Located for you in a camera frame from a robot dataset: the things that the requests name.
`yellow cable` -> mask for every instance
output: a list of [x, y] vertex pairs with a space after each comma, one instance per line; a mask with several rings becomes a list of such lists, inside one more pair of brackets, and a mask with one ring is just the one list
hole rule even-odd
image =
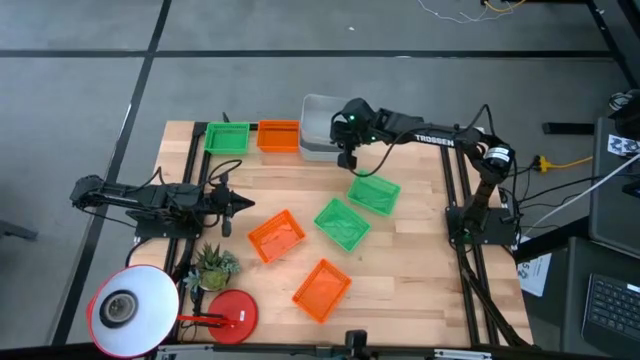
[[495, 11], [495, 12], [509, 12], [512, 11], [514, 8], [517, 8], [518, 6], [524, 4], [527, 0], [520, 0], [519, 3], [515, 4], [515, 5], [511, 5], [511, 7], [509, 7], [508, 9], [498, 9], [493, 7], [493, 5], [491, 5], [491, 3], [489, 2], [489, 0], [485, 0], [484, 4], [491, 10]]
[[556, 164], [552, 164], [551, 162], [549, 162], [549, 160], [547, 160], [547, 158], [544, 155], [540, 155], [539, 158], [539, 163], [538, 163], [538, 168], [537, 170], [540, 171], [540, 173], [544, 174], [547, 171], [549, 171], [549, 169], [566, 169], [568, 167], [572, 167], [575, 165], [580, 165], [583, 163], [586, 163], [588, 161], [591, 161], [593, 159], [593, 156], [589, 156], [588, 158], [584, 158], [584, 159], [580, 159], [568, 164], [564, 164], [564, 165], [556, 165]]
[[549, 167], [554, 168], [554, 169], [566, 169], [568, 167], [572, 167], [572, 166], [575, 166], [575, 165], [580, 165], [582, 163], [586, 163], [588, 161], [591, 161], [592, 159], [593, 159], [593, 156], [589, 156], [588, 158], [584, 158], [584, 159], [581, 159], [581, 160], [578, 160], [578, 161], [574, 161], [574, 162], [571, 162], [571, 163], [568, 163], [568, 164], [564, 164], [564, 165], [550, 164], [551, 166], [549, 166]]

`white paper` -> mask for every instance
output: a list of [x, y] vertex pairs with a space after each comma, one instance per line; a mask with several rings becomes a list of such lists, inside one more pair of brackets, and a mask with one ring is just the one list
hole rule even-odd
[[640, 144], [631, 139], [609, 134], [607, 150], [612, 154], [626, 155], [638, 152], [638, 150], [640, 150]]
[[[527, 242], [529, 239], [529, 237], [523, 236], [520, 243]], [[518, 279], [520, 279], [520, 288], [532, 295], [541, 297], [544, 293], [544, 285], [547, 282], [550, 262], [551, 254], [545, 254], [519, 264]]]

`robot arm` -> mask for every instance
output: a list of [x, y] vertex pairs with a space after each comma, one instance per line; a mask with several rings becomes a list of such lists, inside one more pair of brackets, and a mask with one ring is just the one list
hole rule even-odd
[[419, 142], [423, 144], [459, 147], [471, 165], [480, 173], [480, 184], [463, 210], [464, 230], [471, 235], [484, 231], [489, 198], [495, 187], [509, 174], [515, 151], [495, 135], [487, 135], [475, 128], [461, 129], [425, 123], [424, 119], [386, 109], [374, 112], [363, 99], [349, 101], [331, 119], [331, 140], [343, 153], [338, 166], [353, 172], [357, 159], [353, 151], [360, 145], [383, 142], [387, 145]]
[[108, 183], [97, 175], [79, 179], [71, 193], [73, 207], [116, 205], [129, 209], [126, 214], [138, 222], [136, 236], [197, 238], [202, 233], [205, 215], [222, 218], [222, 235], [231, 234], [233, 215], [255, 203], [227, 187], [228, 174], [220, 177], [213, 190], [204, 193], [204, 186], [193, 184], [162, 184], [130, 186]]

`label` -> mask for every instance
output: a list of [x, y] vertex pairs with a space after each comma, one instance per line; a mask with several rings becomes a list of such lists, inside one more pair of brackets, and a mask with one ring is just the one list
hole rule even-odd
[[497, 159], [501, 159], [504, 160], [506, 162], [509, 162], [509, 157], [507, 155], [503, 155], [497, 152], [491, 153], [491, 152], [487, 152], [487, 155], [484, 157], [485, 159], [487, 158], [497, 158]]
[[455, 144], [451, 139], [443, 139], [435, 136], [426, 136], [426, 135], [415, 135], [416, 140], [423, 143], [435, 144], [435, 145], [444, 145], [449, 147], [454, 147]]
[[[520, 243], [529, 240], [523, 236]], [[544, 294], [544, 285], [547, 282], [547, 272], [551, 263], [551, 254], [542, 255], [531, 261], [518, 264], [518, 279], [520, 280], [520, 288], [532, 295], [542, 296]]]
[[505, 154], [505, 155], [509, 155], [509, 150], [505, 149], [505, 148], [491, 148], [489, 149], [489, 152], [497, 152], [500, 154]]

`red lamp base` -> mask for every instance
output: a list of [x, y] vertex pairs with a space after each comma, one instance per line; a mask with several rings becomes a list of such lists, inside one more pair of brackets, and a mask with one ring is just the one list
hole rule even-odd
[[221, 344], [239, 344], [251, 335], [258, 325], [258, 306], [251, 295], [241, 290], [227, 290], [209, 305], [209, 314], [220, 314], [234, 325], [210, 327], [209, 333]]

